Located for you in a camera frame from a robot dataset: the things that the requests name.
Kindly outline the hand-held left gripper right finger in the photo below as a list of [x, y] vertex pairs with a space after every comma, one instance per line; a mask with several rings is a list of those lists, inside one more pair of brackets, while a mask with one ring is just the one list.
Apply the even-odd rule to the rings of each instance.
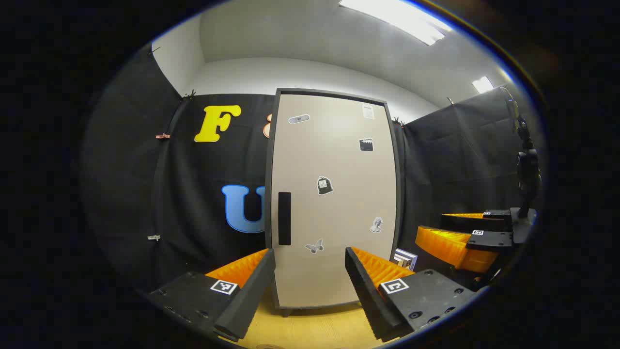
[[374, 336], [383, 342], [425, 336], [478, 298], [435, 270], [411, 272], [359, 248], [346, 248], [345, 269]]

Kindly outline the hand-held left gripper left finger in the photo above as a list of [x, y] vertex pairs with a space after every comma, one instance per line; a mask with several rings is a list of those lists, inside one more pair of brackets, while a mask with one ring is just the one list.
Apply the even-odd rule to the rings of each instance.
[[266, 248], [208, 273], [186, 272], [148, 292], [148, 300], [194, 332], [237, 342], [246, 336], [274, 269], [274, 251]]

